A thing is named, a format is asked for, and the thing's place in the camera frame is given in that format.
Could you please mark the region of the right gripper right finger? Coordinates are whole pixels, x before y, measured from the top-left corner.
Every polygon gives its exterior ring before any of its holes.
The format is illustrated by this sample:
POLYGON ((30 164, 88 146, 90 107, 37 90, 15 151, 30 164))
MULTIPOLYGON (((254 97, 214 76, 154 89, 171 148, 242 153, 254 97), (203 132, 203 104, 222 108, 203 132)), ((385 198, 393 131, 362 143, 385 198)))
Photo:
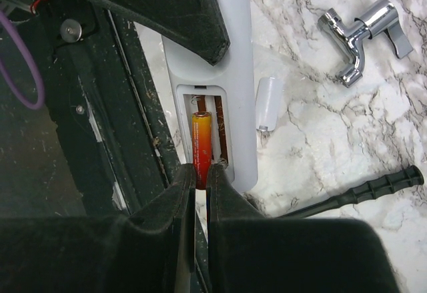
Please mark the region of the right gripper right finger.
POLYGON ((398 292, 380 238, 365 222, 267 218, 207 175, 209 275, 214 292, 398 292))

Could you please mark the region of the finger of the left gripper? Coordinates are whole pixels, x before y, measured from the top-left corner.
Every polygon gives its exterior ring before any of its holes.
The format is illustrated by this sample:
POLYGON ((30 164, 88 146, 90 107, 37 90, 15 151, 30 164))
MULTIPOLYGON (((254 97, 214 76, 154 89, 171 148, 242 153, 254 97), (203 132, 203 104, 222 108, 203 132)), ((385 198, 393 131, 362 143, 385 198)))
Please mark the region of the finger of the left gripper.
POLYGON ((210 65, 217 65, 230 46, 218 0, 88 1, 160 33, 210 65))

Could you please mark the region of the red battery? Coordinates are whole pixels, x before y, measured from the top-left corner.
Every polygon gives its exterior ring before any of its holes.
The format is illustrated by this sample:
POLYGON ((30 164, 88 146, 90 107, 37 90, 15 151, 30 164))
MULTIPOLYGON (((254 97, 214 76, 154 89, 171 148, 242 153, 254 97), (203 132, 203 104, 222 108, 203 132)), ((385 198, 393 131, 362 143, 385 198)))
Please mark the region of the red battery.
POLYGON ((196 172, 196 188, 205 190, 207 173, 212 161, 211 113, 198 111, 191 116, 191 140, 193 166, 196 172))

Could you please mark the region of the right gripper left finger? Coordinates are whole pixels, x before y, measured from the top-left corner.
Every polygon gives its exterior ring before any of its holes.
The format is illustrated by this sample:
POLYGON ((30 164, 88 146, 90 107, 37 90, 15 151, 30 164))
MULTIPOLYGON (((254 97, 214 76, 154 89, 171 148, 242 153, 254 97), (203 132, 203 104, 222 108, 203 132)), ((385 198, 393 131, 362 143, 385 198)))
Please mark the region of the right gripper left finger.
POLYGON ((1 221, 2 292, 189 292, 195 170, 131 216, 1 221))

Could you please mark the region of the white remote control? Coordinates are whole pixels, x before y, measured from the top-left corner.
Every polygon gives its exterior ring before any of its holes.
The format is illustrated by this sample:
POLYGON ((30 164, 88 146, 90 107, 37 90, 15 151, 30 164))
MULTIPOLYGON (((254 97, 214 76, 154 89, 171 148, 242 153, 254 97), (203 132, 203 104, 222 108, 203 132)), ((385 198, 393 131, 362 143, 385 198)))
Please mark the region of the white remote control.
POLYGON ((238 192, 251 190, 258 181, 256 108, 250 0, 218 0, 230 47, 215 66, 164 37, 163 49, 183 151, 192 161, 191 113, 196 96, 207 97, 210 111, 214 97, 222 101, 227 154, 226 173, 238 192))

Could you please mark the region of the white battery cover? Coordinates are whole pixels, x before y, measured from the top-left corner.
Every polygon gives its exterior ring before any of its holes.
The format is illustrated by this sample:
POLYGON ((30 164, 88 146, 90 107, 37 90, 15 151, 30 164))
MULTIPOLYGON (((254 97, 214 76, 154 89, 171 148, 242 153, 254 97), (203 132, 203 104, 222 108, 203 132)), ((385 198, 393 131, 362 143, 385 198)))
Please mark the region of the white battery cover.
POLYGON ((256 129, 274 131, 278 122, 284 83, 275 77, 263 77, 256 93, 256 129))

